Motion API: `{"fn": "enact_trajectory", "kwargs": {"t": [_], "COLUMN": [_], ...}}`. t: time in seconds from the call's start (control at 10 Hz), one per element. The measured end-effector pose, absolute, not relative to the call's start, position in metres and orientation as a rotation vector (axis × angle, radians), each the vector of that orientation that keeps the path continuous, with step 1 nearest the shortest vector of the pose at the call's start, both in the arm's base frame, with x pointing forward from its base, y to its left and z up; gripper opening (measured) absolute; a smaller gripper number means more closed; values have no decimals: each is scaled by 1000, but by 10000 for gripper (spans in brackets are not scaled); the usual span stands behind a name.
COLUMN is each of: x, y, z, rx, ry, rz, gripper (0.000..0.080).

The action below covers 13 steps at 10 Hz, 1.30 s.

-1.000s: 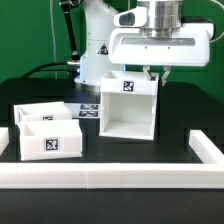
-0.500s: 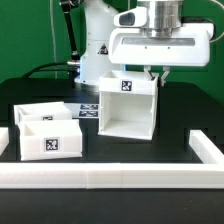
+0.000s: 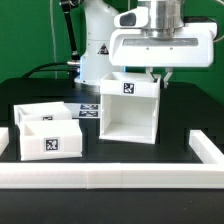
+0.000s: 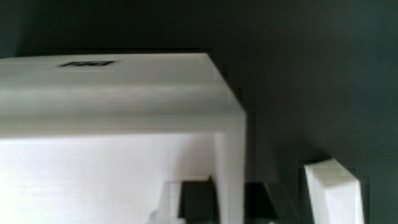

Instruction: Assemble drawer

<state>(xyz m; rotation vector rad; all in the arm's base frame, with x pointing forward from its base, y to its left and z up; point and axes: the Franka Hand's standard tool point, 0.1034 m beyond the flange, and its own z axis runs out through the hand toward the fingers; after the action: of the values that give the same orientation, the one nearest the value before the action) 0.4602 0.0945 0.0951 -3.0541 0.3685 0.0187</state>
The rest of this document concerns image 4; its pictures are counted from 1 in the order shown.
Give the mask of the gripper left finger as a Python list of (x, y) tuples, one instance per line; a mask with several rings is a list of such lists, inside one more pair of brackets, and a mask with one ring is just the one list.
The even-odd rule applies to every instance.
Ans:
[(218, 224), (216, 189), (211, 181), (184, 181), (177, 217), (184, 224)]

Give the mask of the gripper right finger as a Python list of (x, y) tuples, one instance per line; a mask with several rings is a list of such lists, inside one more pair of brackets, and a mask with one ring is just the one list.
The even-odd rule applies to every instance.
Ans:
[(278, 183), (245, 184), (245, 224), (296, 224), (285, 188)]

